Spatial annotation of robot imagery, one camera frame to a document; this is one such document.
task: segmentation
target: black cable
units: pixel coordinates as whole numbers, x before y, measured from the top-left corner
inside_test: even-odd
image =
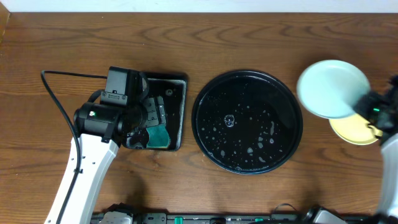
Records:
[[[70,118],[68,117],[67,112],[63,109],[63,107],[62,107],[61,103],[58,101],[57,97],[55,97],[53,91],[49,87],[49,84],[47,84],[47,81],[45,80],[45,74],[46,73],[58,74],[58,75],[71,75],[71,76],[76,76],[76,77],[87,77],[87,78],[105,78],[105,79],[107,79],[107,77],[106,76],[99,76],[99,75],[85,75],[85,74],[78,74],[78,73],[71,73],[71,72],[58,72],[58,71],[46,71],[46,70],[43,70],[41,72],[42,81],[43,81],[45,89],[48,91],[48,93],[50,94],[51,98],[53,99],[55,104],[58,106],[58,109],[61,111],[61,114],[63,115],[63,117],[65,118],[65,120],[68,123],[70,131],[72,132],[72,136],[73,136],[73,138],[75,140],[76,152],[77,152],[76,168],[74,170],[75,173],[73,175],[73,178],[72,178],[72,181],[70,183],[67,195],[65,197],[65,200],[63,201],[60,213],[59,213],[58,218],[57,218],[57,224],[59,224],[61,222],[61,219],[62,219],[63,213],[65,211],[65,208],[67,207],[67,203],[69,201],[69,198],[70,198],[70,195],[72,193],[73,187],[75,186],[75,182],[76,182],[77,176],[78,176],[78,174],[80,172],[81,149],[80,149],[80,143],[79,143],[79,140],[78,140],[77,131],[73,127],[73,123],[70,121]]]
[[[276,208],[274,208],[274,210],[269,215],[269,218],[272,219],[272,215],[275,214],[275,212],[278,210],[278,208],[280,208],[282,206],[289,206],[290,208],[293,208],[297,212],[297,209],[295,207],[293,207],[293,205],[291,205],[289,203],[282,203],[282,204],[278,204],[278,206],[276,206]]]
[[[101,93],[105,90],[97,90],[88,98],[87,102],[94,103],[98,97],[101,96]]]

